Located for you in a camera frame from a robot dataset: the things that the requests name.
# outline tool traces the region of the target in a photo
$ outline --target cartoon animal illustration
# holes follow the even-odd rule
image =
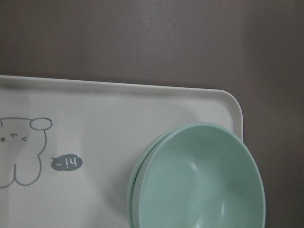
[[[41,174],[40,154],[47,144],[48,118],[0,118],[0,188],[27,186]]]

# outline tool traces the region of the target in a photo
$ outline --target white tray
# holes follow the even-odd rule
[[[0,186],[14,180],[0,188],[1,228],[126,228],[129,176],[156,137],[203,121],[243,138],[222,90],[0,76],[0,107]],[[52,168],[66,154],[82,166]]]

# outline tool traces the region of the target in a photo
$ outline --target bowl rim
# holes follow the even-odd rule
[[[250,153],[249,149],[246,147],[246,145],[243,143],[243,141],[236,136],[233,132],[231,132],[230,130],[228,130],[227,128],[220,126],[218,124],[215,123],[208,123],[208,122],[194,122],[194,123],[187,123],[184,125],[181,125],[179,127],[176,127],[168,132],[166,132],[165,134],[161,135],[159,138],[157,138],[155,141],[153,141],[152,144],[150,144],[150,146],[148,147],[148,149],[145,151],[144,156],[140,159],[140,162],[137,165],[137,168],[135,171],[137,171],[136,176],[132,176],[133,177],[133,183],[135,184],[137,175],[140,171],[140,168],[142,167],[142,164],[145,162],[147,156],[152,152],[153,154],[151,154],[151,157],[149,158],[149,160],[147,161],[147,167],[146,167],[146,171],[145,174],[143,175],[142,178],[142,182],[140,183],[140,188],[145,184],[146,179],[147,179],[147,173],[149,173],[149,170],[151,169],[151,166],[153,164],[153,161],[155,159],[155,157],[158,155],[159,151],[161,150],[161,148],[163,147],[163,145],[165,145],[169,140],[171,140],[174,136],[176,136],[177,134],[179,134],[180,132],[187,130],[189,128],[193,128],[193,127],[211,127],[211,128],[216,128],[219,129],[221,131],[224,131],[225,133],[229,134],[230,136],[232,136],[244,149],[244,151],[247,153],[247,155],[249,156],[251,163],[254,166],[255,169],[255,173],[258,177],[258,181],[259,181],[259,187],[261,190],[261,197],[262,197],[262,223],[261,223],[261,228],[265,227],[265,220],[266,220],[266,199],[265,199],[265,190],[264,190],[264,185],[262,182],[262,178],[260,175],[260,172],[258,170],[257,164],[252,156],[252,154]],[[129,211],[129,218],[130,220],[130,224],[131,224],[131,228],[133,228],[133,217],[132,217],[132,199],[133,199],[133,189],[134,189],[134,185],[132,186],[132,192],[130,192],[131,196],[129,197],[129,207],[128,209]]]

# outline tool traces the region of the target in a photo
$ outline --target brown table surface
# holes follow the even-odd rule
[[[0,74],[230,92],[266,228],[302,228],[303,15],[300,0],[2,0]]]

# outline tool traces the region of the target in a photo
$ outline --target bear ear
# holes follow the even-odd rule
[[[52,121],[49,118],[37,118],[29,122],[32,129],[38,131],[45,131],[52,126]]]

